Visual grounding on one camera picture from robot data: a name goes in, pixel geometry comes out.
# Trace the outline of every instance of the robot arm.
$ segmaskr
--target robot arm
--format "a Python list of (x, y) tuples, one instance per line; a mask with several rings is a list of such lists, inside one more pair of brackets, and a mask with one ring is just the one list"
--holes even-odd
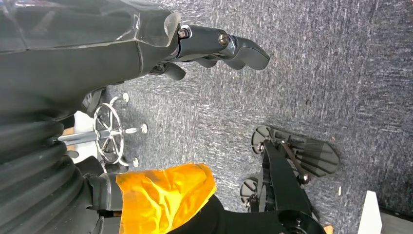
[(234, 69), (260, 70), (269, 61), (250, 40), (221, 29), (181, 26), (179, 14), (139, 0), (2, 4), (2, 76), (15, 81), (8, 88), (32, 95), (28, 104), (10, 94), (14, 107), (2, 111), (17, 106), (20, 113), (62, 118), (78, 110), (87, 93), (107, 85), (148, 73), (182, 79), (185, 72), (175, 62), (211, 67), (223, 60)]
[(0, 25), (0, 234), (86, 234), (116, 222), (98, 210), (119, 207), (94, 197), (115, 187), (88, 182), (56, 141), (56, 120), (87, 93), (148, 73), (181, 79), (178, 61), (263, 69), (269, 60), (249, 40), (180, 26), (179, 15), (138, 0), (3, 0)]

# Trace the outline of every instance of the orange cloth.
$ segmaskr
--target orange cloth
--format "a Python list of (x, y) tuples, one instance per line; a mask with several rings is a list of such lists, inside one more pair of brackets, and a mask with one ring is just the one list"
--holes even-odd
[(118, 174), (120, 234), (165, 234), (194, 217), (216, 191), (205, 164)]

